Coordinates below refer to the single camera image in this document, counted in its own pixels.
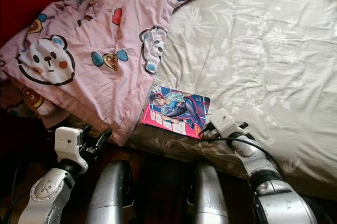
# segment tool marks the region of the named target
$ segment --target bear print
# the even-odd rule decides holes
[[[40,94],[26,86],[22,88],[21,92],[29,108],[38,109],[42,106],[44,98]]]
[[[52,35],[30,45],[17,56],[22,74],[42,85],[62,86],[73,81],[75,61],[64,37]]]
[[[166,39],[166,30],[161,27],[153,26],[140,33],[140,40],[143,42],[141,54],[145,60],[145,70],[149,74],[155,74],[159,62],[162,58]]]
[[[78,21],[77,21],[77,24],[78,24],[79,26],[81,26],[82,23],[90,22],[92,19],[93,19],[93,18],[92,18],[91,16],[86,15],[86,16],[84,17],[84,19],[78,20]]]
[[[47,16],[45,14],[39,14],[37,19],[35,19],[35,21],[29,27],[27,34],[40,32],[43,28],[42,23],[44,23],[46,20]]]
[[[128,56],[125,50],[120,49],[116,55],[107,53],[101,56],[97,52],[91,53],[91,59],[95,66],[101,67],[102,65],[106,65],[107,67],[111,68],[112,70],[118,70],[118,60],[121,60],[123,62],[128,61]]]

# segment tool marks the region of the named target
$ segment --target bed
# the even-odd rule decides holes
[[[210,97],[210,113],[247,122],[296,190],[337,200],[336,13],[337,0],[190,0],[172,16],[154,82]],[[225,143],[140,119],[126,146],[244,174]]]

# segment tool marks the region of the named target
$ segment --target book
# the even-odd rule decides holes
[[[210,102],[205,96],[153,85],[141,122],[200,139]]]

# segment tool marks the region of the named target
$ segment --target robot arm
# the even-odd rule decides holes
[[[61,214],[67,204],[75,179],[88,169],[88,162],[97,158],[100,150],[111,135],[104,131],[93,146],[83,142],[84,130],[60,127],[55,132],[55,151],[59,166],[52,168],[31,188],[27,207],[22,212],[19,224],[60,223]]]
[[[136,217],[131,181],[131,167],[127,161],[118,160],[107,165],[91,197],[85,224],[123,224],[123,213],[131,223]]]
[[[195,165],[195,224],[228,224],[227,207],[214,167],[206,162]]]
[[[276,168],[277,162],[270,162],[261,146],[250,134],[246,134],[244,128],[247,126],[236,126],[233,118],[222,108],[209,117],[209,123],[202,132],[207,141],[228,140],[228,145],[244,165],[255,195],[256,223],[317,224],[310,207],[283,180],[282,171]]]

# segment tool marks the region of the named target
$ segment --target wire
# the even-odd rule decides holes
[[[22,162],[22,158],[19,159],[19,161],[16,165],[15,172],[14,172],[14,178],[13,178],[13,183],[12,183],[12,193],[11,193],[11,203],[13,203],[13,200],[14,200],[16,176],[17,176],[17,173],[19,171],[19,167],[21,165],[21,162]],[[9,221],[11,221],[11,217],[12,217],[12,214],[10,213],[9,216],[8,216]]]
[[[328,224],[333,224],[332,219],[330,218],[330,216],[326,212],[322,216]]]
[[[268,159],[273,162],[279,172],[279,174],[281,175],[282,178],[284,178],[284,173],[283,170],[281,169],[280,164],[276,161],[276,159],[268,152],[266,151],[264,148],[250,142],[247,140],[243,140],[243,139],[239,139],[239,138],[231,138],[231,137],[226,137],[226,138],[218,138],[218,139],[213,139],[213,140],[202,140],[202,141],[207,141],[208,143],[214,142],[214,141],[240,141],[243,142],[245,144],[251,145],[253,147],[255,147],[256,149],[259,149],[260,151],[262,151],[263,153],[265,153],[265,155],[268,157]]]
[[[27,190],[25,190],[23,193],[21,193],[8,207],[5,216],[4,216],[4,224],[10,224],[10,220],[9,220],[9,215],[12,213],[12,208],[15,205],[15,203],[22,197],[24,196],[27,192],[29,192],[31,189],[28,188]]]

